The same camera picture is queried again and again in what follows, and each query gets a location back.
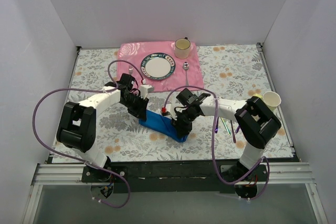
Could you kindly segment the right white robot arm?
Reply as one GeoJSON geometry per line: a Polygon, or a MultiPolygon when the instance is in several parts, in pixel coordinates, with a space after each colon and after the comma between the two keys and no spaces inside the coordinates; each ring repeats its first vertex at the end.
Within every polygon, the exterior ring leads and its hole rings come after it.
{"type": "Polygon", "coordinates": [[[257,174],[256,167],[265,160],[263,154],[269,141],[281,128],[280,120],[264,101],[257,96],[247,100],[227,100],[209,91],[195,95],[187,88],[176,98],[182,107],[165,104],[161,113],[171,116],[179,138],[189,135],[193,121],[199,116],[213,116],[214,121],[224,118],[238,123],[247,141],[243,154],[235,165],[222,173],[217,170],[216,174],[228,185],[251,180],[257,174]]]}

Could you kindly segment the blue satin napkin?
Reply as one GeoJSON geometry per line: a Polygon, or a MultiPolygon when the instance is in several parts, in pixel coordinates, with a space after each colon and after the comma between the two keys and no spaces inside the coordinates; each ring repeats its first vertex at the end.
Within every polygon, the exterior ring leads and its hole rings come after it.
{"type": "Polygon", "coordinates": [[[153,131],[162,133],[173,140],[183,143],[188,135],[179,137],[176,128],[172,125],[172,120],[155,112],[146,110],[146,120],[139,119],[139,124],[153,131]]]}

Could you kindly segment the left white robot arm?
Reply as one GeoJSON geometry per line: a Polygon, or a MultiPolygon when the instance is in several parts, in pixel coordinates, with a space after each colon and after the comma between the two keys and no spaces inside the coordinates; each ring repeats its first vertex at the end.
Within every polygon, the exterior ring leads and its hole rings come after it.
{"type": "Polygon", "coordinates": [[[101,92],[78,103],[67,102],[60,118],[56,139],[67,148],[72,148],[89,164],[94,166],[93,175],[100,182],[111,178],[110,159],[99,150],[96,143],[98,116],[115,104],[122,104],[132,116],[145,121],[149,102],[148,93],[154,87],[142,84],[133,87],[136,80],[129,74],[122,74],[117,82],[108,82],[101,92]]]}

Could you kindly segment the iridescent purple spoon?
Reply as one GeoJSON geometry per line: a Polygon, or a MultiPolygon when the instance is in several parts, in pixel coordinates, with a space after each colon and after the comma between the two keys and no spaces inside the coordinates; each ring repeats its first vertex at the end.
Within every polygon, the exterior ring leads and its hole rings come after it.
{"type": "Polygon", "coordinates": [[[218,133],[218,126],[219,126],[219,118],[216,119],[215,133],[218,133]]]}

